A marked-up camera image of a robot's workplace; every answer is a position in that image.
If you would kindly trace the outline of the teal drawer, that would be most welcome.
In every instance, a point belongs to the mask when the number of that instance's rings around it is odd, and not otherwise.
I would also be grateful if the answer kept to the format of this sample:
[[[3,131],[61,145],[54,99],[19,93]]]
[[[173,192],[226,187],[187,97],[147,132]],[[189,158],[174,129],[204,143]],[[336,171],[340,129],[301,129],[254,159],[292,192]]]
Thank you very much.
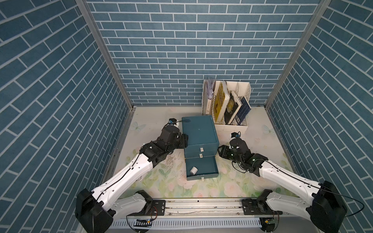
[[[219,171],[216,163],[216,158],[214,156],[205,158],[194,158],[186,159],[186,172],[187,181],[202,180],[202,179],[212,179],[219,176]],[[192,167],[196,167],[198,172],[196,175],[191,176],[190,170]]]
[[[194,158],[205,158],[210,156],[215,156],[217,153],[216,150],[208,150],[208,151],[185,151],[185,158],[186,159],[194,159]]]
[[[209,144],[193,144],[188,145],[184,151],[186,154],[199,154],[199,153],[213,153],[218,149],[219,143],[209,143]]]

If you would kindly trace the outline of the teal drawer cabinet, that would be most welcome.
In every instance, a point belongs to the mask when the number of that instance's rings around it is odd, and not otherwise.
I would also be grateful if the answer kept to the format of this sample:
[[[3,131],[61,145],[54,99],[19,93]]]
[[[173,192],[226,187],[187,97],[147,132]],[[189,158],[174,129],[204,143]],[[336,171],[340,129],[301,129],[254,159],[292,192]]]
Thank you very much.
[[[182,130],[188,135],[188,145],[219,143],[211,115],[183,117]]]

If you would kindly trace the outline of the teal bottom drawer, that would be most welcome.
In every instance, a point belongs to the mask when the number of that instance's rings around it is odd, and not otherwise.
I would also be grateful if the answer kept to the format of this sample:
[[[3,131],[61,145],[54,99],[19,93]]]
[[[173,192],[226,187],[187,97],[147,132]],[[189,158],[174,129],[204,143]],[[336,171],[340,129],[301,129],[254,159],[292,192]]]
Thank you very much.
[[[216,163],[216,158],[214,156],[205,158],[194,158],[186,159],[186,172],[187,181],[202,180],[202,179],[212,179],[219,176],[219,171]],[[196,167],[198,172],[196,175],[191,176],[190,170],[192,167]]]

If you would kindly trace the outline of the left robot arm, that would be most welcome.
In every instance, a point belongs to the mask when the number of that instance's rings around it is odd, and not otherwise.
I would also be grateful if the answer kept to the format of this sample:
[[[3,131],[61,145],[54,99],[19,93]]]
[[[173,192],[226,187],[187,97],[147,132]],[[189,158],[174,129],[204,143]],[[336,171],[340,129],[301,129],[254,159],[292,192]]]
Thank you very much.
[[[75,217],[84,230],[104,233],[119,218],[148,213],[153,199],[147,192],[141,190],[123,200],[120,196],[175,149],[186,148],[187,142],[187,134],[174,125],[166,125],[157,140],[144,144],[135,158],[112,178],[91,191],[81,190],[76,197]]]

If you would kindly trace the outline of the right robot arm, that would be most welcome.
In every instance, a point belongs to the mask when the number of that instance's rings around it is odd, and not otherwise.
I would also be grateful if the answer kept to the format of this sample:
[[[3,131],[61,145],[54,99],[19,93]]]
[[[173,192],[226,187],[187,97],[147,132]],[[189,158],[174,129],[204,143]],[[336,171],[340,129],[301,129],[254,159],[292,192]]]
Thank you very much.
[[[283,196],[267,189],[262,198],[273,211],[282,211],[311,221],[324,233],[337,233],[347,214],[342,194],[331,182],[309,180],[276,165],[267,157],[252,153],[245,141],[233,138],[218,148],[219,156],[241,166],[245,171],[270,180],[296,196]]]

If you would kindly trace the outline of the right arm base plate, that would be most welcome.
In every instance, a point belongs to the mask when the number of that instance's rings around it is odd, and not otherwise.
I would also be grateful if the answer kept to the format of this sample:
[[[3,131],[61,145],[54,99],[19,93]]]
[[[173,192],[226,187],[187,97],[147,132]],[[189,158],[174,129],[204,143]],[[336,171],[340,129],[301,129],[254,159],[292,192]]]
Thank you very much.
[[[241,201],[245,215],[282,215],[282,211],[272,210],[265,201],[247,198]]]

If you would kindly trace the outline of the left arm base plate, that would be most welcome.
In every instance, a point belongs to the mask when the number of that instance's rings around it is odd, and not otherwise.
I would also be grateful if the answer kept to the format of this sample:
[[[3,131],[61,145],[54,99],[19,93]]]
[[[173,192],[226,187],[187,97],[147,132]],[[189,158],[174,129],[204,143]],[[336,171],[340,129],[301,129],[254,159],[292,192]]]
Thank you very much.
[[[164,216],[166,209],[166,200],[152,200],[152,202],[147,202],[144,208],[137,213],[132,213],[130,216]]]

